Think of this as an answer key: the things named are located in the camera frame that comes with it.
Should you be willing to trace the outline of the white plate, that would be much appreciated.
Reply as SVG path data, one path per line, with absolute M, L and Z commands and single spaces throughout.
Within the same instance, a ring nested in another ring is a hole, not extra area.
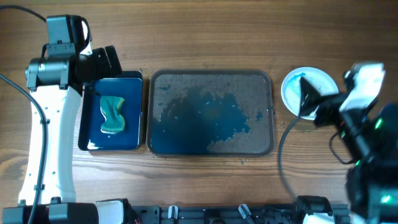
M 294 115 L 300 111 L 301 87 L 300 79 L 305 77 L 315 89 L 323 95 L 339 93 L 335 81 L 324 71 L 314 67 L 299 67 L 287 74 L 280 88 L 285 107 Z

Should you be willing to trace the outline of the green sponge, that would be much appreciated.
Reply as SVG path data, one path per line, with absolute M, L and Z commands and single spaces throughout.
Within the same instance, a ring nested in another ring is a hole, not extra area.
M 101 124 L 103 133 L 116 134 L 124 131 L 125 119 L 121 114 L 124 98 L 118 96 L 102 96 L 100 98 L 100 110 L 104 117 Z

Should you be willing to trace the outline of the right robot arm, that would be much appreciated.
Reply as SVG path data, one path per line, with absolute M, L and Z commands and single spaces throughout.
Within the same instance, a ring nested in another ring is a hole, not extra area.
M 397 104 L 369 119 L 370 106 L 340 111 L 347 93 L 322 96 L 305 78 L 300 90 L 300 114 L 315 110 L 315 126 L 334 125 L 351 154 L 346 175 L 351 211 L 368 223 L 397 223 Z

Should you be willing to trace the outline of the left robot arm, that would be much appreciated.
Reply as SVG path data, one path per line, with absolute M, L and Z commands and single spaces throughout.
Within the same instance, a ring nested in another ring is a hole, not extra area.
M 120 75 L 112 46 L 91 48 L 84 17 L 46 18 L 49 41 L 31 60 L 21 90 L 32 105 L 27 173 L 16 207 L 3 223 L 128 223 L 134 211 L 125 199 L 78 203 L 73 183 L 73 133 L 86 84 Z

